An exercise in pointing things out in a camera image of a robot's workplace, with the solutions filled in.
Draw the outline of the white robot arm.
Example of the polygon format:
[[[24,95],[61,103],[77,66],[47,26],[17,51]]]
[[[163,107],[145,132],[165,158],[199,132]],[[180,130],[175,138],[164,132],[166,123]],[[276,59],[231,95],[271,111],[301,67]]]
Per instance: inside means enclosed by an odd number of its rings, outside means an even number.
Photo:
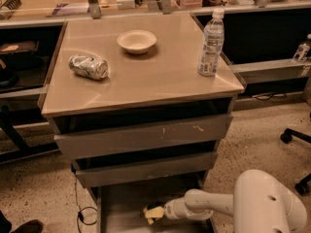
[[[148,223],[167,217],[205,220],[214,213],[233,218],[234,233],[300,233],[307,224],[301,200],[261,170],[243,172],[231,194],[190,189],[181,198],[143,209]]]

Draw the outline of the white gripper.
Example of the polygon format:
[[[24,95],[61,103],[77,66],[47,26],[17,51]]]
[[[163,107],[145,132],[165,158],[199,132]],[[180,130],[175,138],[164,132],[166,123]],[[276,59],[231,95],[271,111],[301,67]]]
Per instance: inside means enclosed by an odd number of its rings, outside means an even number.
[[[164,209],[160,206],[155,208],[145,208],[144,216],[149,225],[152,225],[156,220],[163,218],[165,215],[169,219],[180,219],[185,217],[185,200],[178,198],[167,202]]]

